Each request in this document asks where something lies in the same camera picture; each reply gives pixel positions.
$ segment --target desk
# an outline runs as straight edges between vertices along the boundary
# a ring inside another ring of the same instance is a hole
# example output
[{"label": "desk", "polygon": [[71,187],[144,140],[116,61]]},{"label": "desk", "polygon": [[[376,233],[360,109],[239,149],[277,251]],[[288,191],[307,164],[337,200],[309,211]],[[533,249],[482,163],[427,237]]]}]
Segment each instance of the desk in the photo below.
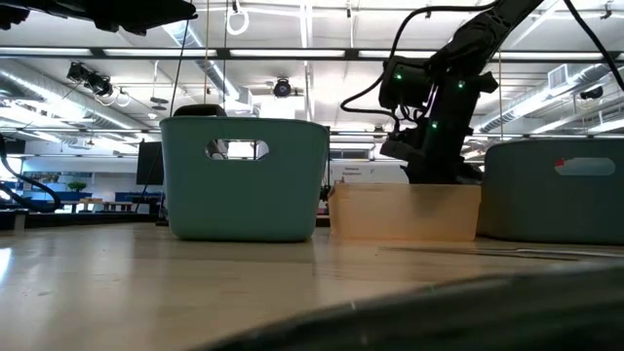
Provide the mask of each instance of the desk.
[{"label": "desk", "polygon": [[[48,204],[53,204],[54,201],[48,201]],[[60,204],[65,207],[65,205],[71,205],[71,212],[75,214],[78,212],[78,204],[82,204],[80,201],[60,201]]]},{"label": "desk", "polygon": [[116,212],[118,205],[121,206],[122,212],[130,212],[133,209],[133,203],[125,202],[125,201],[112,201],[112,202],[105,201],[102,204],[104,205],[105,211]]},{"label": "desk", "polygon": [[[26,230],[0,239],[3,350],[181,350],[320,307],[564,260],[414,249],[562,248],[477,243],[183,242],[151,223]],[[611,251],[624,253],[621,248]]]}]

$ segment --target teal plastic bin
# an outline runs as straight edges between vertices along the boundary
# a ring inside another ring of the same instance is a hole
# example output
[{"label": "teal plastic bin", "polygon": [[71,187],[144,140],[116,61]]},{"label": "teal plastic bin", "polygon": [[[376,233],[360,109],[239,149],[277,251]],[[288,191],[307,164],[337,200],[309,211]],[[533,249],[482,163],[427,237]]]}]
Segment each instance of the teal plastic bin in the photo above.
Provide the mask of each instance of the teal plastic bin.
[{"label": "teal plastic bin", "polygon": [[[308,239],[327,161],[329,132],[295,120],[174,117],[163,135],[169,223],[185,240]],[[209,141],[261,140],[259,160],[217,160]]]},{"label": "teal plastic bin", "polygon": [[622,245],[624,140],[501,143],[486,155],[480,235],[538,243]]}]

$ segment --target ceiling pipe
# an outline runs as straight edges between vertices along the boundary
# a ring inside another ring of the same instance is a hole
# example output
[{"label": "ceiling pipe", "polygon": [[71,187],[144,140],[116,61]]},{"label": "ceiling pipe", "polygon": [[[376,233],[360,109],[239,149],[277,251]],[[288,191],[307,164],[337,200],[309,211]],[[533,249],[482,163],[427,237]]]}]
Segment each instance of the ceiling pipe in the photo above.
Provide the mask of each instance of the ceiling pipe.
[{"label": "ceiling pipe", "polygon": [[617,106],[617,105],[622,104],[622,103],[624,103],[624,97],[618,97],[618,98],[615,98],[615,99],[613,99],[611,101],[607,101],[607,102],[604,102],[602,104],[597,104],[595,106],[592,106],[592,107],[590,107],[587,110],[583,110],[581,113],[577,113],[577,114],[574,114],[572,116],[562,118],[561,120],[559,120],[557,122],[549,123],[549,124],[547,124],[545,126],[537,128],[534,131],[531,131],[530,133],[531,134],[541,134],[541,133],[545,133],[545,132],[548,132],[548,131],[552,131],[552,130],[555,130],[555,129],[563,126],[563,125],[566,125],[568,123],[571,123],[571,122],[574,122],[574,121],[578,121],[578,120],[580,120],[582,118],[594,115],[594,114],[596,114],[596,113],[598,113],[600,111],[605,111],[605,110],[607,110],[607,109],[609,109],[611,107]]},{"label": "ceiling pipe", "polygon": [[103,119],[117,128],[151,129],[110,107],[96,104],[93,97],[72,91],[72,88],[13,59],[0,59],[0,78],[13,82],[28,95],[37,97],[36,100],[46,102],[49,112],[64,119],[75,119],[78,123],[93,123]]},{"label": "ceiling pipe", "polygon": [[[167,34],[174,39],[175,43],[179,47],[182,47],[182,44],[184,44],[184,48],[204,49],[199,37],[195,34],[195,32],[193,32],[190,25],[188,30],[185,30],[186,21],[163,25],[163,29],[165,29]],[[239,99],[239,90],[225,78],[225,75],[216,62],[209,59],[195,59],[194,62],[203,72],[206,73],[208,79],[211,81],[211,84],[219,91],[219,103],[223,103],[224,98],[232,100]]]},{"label": "ceiling pipe", "polygon": [[551,91],[549,83],[540,84],[534,89],[519,95],[512,99],[503,107],[502,118],[499,110],[490,112],[483,117],[485,121],[475,128],[477,133],[488,133],[495,128],[500,127],[504,123],[517,120],[540,108],[557,101],[557,97],[564,94],[574,94],[582,92],[593,85],[596,85],[601,79],[610,73],[610,69],[606,64],[568,64],[567,65],[567,85],[564,91]]}]

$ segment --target security camera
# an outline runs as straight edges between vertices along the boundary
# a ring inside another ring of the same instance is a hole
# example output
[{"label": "security camera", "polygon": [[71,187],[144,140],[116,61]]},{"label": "security camera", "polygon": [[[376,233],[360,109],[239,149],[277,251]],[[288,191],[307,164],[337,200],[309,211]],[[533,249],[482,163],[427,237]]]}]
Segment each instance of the security camera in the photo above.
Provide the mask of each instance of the security camera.
[{"label": "security camera", "polygon": [[277,80],[275,87],[273,87],[273,95],[277,98],[286,98],[291,94],[293,87],[289,83],[288,78],[280,78]]}]

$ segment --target computer monitor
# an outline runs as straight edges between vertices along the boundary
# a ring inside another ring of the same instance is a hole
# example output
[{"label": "computer monitor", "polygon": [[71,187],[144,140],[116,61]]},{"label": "computer monitor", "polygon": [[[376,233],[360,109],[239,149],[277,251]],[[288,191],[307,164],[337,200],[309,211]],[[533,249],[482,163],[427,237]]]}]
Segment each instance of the computer monitor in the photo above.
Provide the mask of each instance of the computer monitor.
[{"label": "computer monitor", "polygon": [[136,184],[163,185],[165,170],[160,142],[142,142],[138,146]]}]

